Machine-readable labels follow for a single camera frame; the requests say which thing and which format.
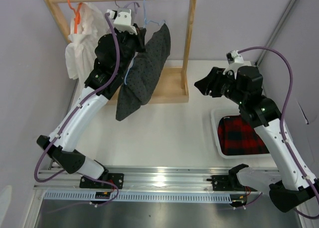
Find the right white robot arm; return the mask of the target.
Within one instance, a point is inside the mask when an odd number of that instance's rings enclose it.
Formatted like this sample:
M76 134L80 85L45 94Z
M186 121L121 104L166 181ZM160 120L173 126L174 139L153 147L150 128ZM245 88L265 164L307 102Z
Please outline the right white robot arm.
M267 194L275 207L288 212L319 196L319 180L303 162L283 125L275 102L262 94L263 76L258 68L241 66L237 72L213 67L195 87L204 95L225 96L239 106L241 117L261 138L274 160L280 180L240 164L229 170L228 186L251 187Z

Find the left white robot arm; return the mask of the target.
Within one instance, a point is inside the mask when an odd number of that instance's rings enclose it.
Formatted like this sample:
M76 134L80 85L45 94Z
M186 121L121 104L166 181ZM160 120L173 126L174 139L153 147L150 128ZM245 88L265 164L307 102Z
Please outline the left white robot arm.
M90 177L97 188L107 185L107 169L77 151L76 145L95 114L123 83L135 54L144 51L145 34L146 29L138 28L136 34L114 29L110 34L103 35L95 49L93 70L84 82L78 101L50 135L40 135L36 141L43 154L58 163L64 171Z

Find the grey dotted skirt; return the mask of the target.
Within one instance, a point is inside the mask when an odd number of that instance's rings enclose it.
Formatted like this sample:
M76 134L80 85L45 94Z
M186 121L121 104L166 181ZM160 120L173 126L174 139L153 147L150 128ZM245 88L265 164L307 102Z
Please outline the grey dotted skirt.
M163 24L152 35L145 48L145 52L138 53L134 58L120 88L117 121L126 119L152 98L171 51L171 36L167 24Z

